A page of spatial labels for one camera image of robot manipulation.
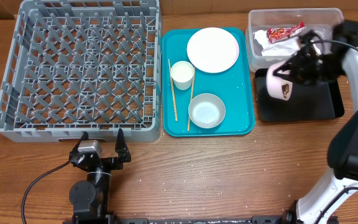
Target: wooden table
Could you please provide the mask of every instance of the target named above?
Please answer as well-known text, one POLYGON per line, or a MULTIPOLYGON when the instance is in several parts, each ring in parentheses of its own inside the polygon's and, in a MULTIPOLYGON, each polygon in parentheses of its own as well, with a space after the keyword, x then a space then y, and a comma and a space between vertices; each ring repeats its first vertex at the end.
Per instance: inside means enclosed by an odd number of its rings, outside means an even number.
MULTIPOLYGON (((358 11, 344 11, 358 21, 358 11)), ((164 33, 195 27, 238 27, 248 14, 166 16, 164 33)), ((0 86, 14 21, 0 21, 0 86)), ((176 139, 162 128, 159 140, 129 142, 132 162, 112 173, 110 210, 122 218, 245 218, 280 215, 304 196, 327 169, 329 143, 352 114, 346 78, 339 80, 346 114, 332 121, 262 123, 246 136, 176 139)), ((257 104, 254 94, 254 108, 257 104)), ((0 223, 21 223, 20 204, 27 186, 40 174, 63 164, 73 142, 16 143, 0 135, 0 223)), ((114 143, 102 143, 104 156, 114 143)), ((65 167, 31 190, 28 223, 61 223, 73 207, 70 187, 86 178, 65 167)), ((341 223, 358 223, 358 193, 336 213, 341 223)))

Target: black tray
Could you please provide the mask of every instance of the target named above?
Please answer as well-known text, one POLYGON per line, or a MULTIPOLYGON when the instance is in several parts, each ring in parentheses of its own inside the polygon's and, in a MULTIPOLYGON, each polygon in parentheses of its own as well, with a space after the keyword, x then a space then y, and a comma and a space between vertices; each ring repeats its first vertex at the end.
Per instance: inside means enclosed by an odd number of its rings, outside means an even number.
POLYGON ((316 86, 293 84, 288 101, 272 98, 266 89, 267 68, 255 72, 259 119, 271 121, 307 121, 340 118, 345 113, 338 82, 316 86))

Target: white plate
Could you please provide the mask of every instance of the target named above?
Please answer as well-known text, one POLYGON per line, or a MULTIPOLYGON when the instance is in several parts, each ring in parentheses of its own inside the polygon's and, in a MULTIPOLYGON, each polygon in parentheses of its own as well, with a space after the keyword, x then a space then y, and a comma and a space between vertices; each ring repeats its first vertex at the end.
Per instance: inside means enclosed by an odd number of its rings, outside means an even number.
POLYGON ((198 69, 208 73, 224 72, 239 57, 239 44, 228 31, 210 27, 197 31, 187 43, 187 56, 198 69))
POLYGON ((222 123, 226 115, 223 101, 210 93, 200 94, 189 105, 191 121, 201 128, 214 128, 222 123))

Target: teal tray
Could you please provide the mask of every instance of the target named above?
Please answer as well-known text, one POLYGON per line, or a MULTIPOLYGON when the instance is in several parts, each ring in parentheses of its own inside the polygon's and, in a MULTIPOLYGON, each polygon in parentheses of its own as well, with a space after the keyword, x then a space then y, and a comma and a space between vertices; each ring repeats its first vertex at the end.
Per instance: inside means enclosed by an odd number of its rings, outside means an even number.
POLYGON ((162 107, 163 127, 168 134, 175 137, 227 136, 247 134, 254 128, 254 104, 247 61, 246 38, 237 28, 223 29, 230 32, 239 43, 239 58, 225 72, 210 74, 196 69, 193 97, 202 93, 212 93, 220 97, 226 107, 226 116, 219 126, 211 129, 199 128, 191 122, 189 132, 187 123, 191 88, 179 90, 175 87, 178 113, 176 122, 168 59, 171 61, 171 66, 181 60, 189 62, 186 52, 187 43, 199 29, 171 30, 164 35, 162 39, 162 107))

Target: gray dish rack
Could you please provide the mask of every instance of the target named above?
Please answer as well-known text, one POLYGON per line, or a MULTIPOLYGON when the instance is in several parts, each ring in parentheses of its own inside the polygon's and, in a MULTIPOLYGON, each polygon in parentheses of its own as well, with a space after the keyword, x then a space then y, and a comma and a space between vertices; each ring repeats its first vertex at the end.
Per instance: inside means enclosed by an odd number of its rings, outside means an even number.
POLYGON ((0 133, 17 142, 160 136, 158 0, 26 0, 0 89, 0 133))

